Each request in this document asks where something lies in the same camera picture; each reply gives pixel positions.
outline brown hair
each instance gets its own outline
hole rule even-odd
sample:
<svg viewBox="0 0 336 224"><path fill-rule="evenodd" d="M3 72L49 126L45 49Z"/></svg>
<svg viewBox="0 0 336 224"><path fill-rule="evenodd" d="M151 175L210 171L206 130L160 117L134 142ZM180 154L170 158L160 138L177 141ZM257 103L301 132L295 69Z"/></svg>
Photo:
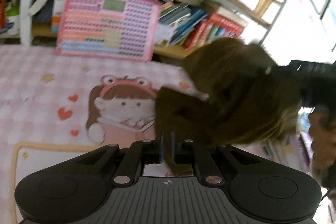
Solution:
<svg viewBox="0 0 336 224"><path fill-rule="evenodd" d="M113 98L154 99L150 93L132 85L116 85L110 88L103 98L106 100Z"/></svg>

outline metal screw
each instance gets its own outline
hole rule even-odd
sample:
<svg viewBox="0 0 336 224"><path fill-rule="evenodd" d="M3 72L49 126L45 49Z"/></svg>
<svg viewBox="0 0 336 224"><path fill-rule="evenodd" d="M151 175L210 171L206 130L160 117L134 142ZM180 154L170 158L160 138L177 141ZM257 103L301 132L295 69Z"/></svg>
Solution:
<svg viewBox="0 0 336 224"><path fill-rule="evenodd" d="M219 176L208 176L205 180L211 184L218 184L223 181L222 178Z"/></svg>
<svg viewBox="0 0 336 224"><path fill-rule="evenodd" d="M128 176L117 176L114 178L114 182L118 184L125 184L129 182L131 179Z"/></svg>

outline blue book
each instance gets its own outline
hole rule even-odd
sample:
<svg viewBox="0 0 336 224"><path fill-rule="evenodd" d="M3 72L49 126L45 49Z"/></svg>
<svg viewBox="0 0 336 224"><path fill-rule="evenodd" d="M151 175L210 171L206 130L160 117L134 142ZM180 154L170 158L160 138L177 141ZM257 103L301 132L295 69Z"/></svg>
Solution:
<svg viewBox="0 0 336 224"><path fill-rule="evenodd" d="M34 16L34 23L48 23L51 22L53 16L54 0L48 0L43 8Z"/></svg>
<svg viewBox="0 0 336 224"><path fill-rule="evenodd" d="M224 33L224 35L222 37L234 37L236 35L235 32L233 31L227 31Z"/></svg>
<svg viewBox="0 0 336 224"><path fill-rule="evenodd" d="M226 29L223 27L219 27L218 31L215 34L215 37L223 37L223 34L226 32Z"/></svg>
<svg viewBox="0 0 336 224"><path fill-rule="evenodd" d="M185 24L183 24L181 26L181 27L184 26L183 30L176 33L175 35L173 35L169 45L174 45L174 44L178 43L192 28L195 27L195 25L197 25L207 15L208 14L206 12L204 12L203 10L201 10L201 13L198 12L196 16L192 15L192 18L188 22L186 22Z"/></svg>
<svg viewBox="0 0 336 224"><path fill-rule="evenodd" d="M189 29L190 26L194 26L198 22L200 22L200 20L198 20L198 19L200 17L202 17L202 15L204 14L204 11L202 9L200 9L198 7L194 7L194 6L191 6L190 10L191 10L190 19L186 23L184 23L183 25L176 28L174 36L177 36L177 35L181 34L186 29Z"/></svg>

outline star print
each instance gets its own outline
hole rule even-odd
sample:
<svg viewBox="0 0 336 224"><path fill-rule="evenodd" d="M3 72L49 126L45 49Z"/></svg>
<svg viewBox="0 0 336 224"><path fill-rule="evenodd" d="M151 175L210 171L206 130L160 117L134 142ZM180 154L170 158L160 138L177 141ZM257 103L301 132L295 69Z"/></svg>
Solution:
<svg viewBox="0 0 336 224"><path fill-rule="evenodd" d="M23 157L24 159L28 158L28 153L27 153L27 151L25 151L25 152L22 154L22 157Z"/></svg>
<svg viewBox="0 0 336 224"><path fill-rule="evenodd" d="M43 77L41 78L41 81L45 82L46 84L48 84L50 81L55 80L55 77L53 74L47 73L46 75L43 75Z"/></svg>

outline paper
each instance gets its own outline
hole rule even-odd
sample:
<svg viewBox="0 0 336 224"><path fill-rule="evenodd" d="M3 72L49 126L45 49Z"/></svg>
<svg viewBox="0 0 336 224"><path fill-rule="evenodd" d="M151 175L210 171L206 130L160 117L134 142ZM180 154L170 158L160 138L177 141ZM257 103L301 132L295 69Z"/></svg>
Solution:
<svg viewBox="0 0 336 224"><path fill-rule="evenodd" d="M159 23L156 30L155 44L168 44L173 37L174 30L175 28L172 26L162 25Z"/></svg>

